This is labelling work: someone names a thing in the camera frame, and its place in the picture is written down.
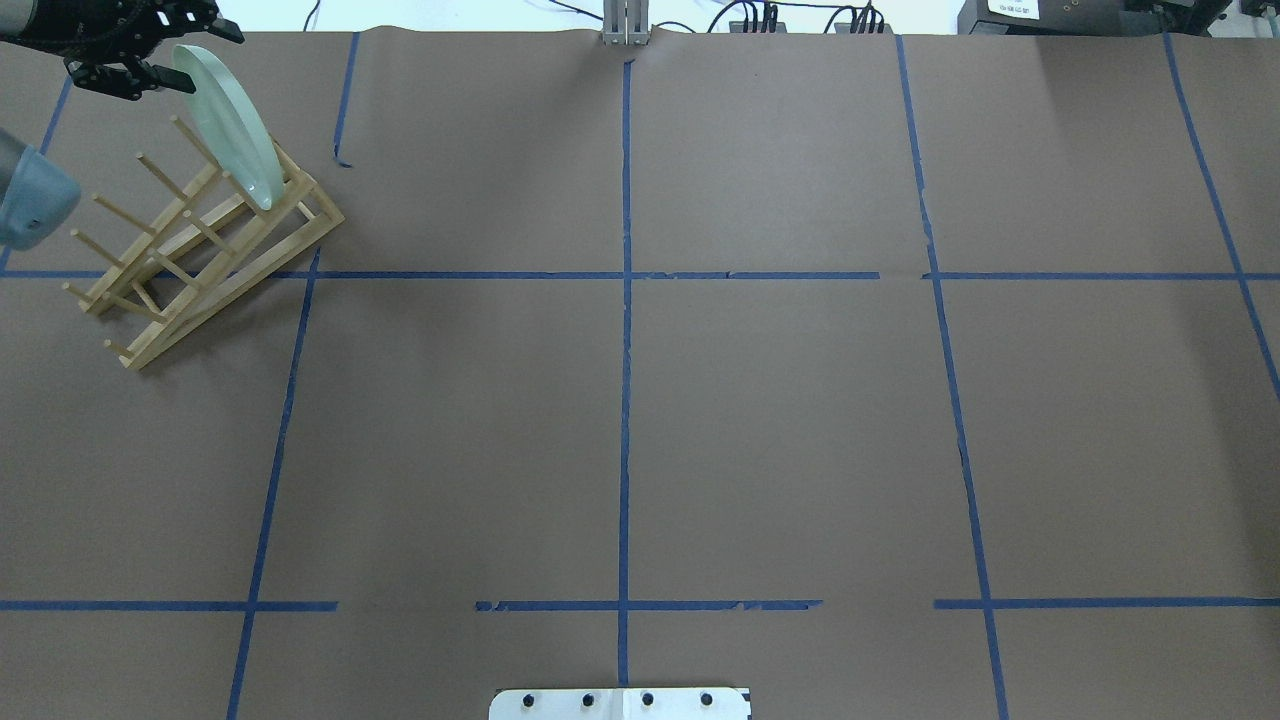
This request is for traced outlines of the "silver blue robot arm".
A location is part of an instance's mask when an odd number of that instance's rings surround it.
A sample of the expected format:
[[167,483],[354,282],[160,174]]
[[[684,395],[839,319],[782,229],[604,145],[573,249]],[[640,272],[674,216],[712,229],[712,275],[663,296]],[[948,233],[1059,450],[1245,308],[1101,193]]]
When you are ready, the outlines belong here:
[[[3,42],[61,59],[70,83],[138,101],[146,92],[195,92],[188,74],[150,61],[169,38],[206,33],[243,44],[215,1],[4,1]],[[1,241],[29,250],[76,209],[81,186],[36,146],[3,132]]]

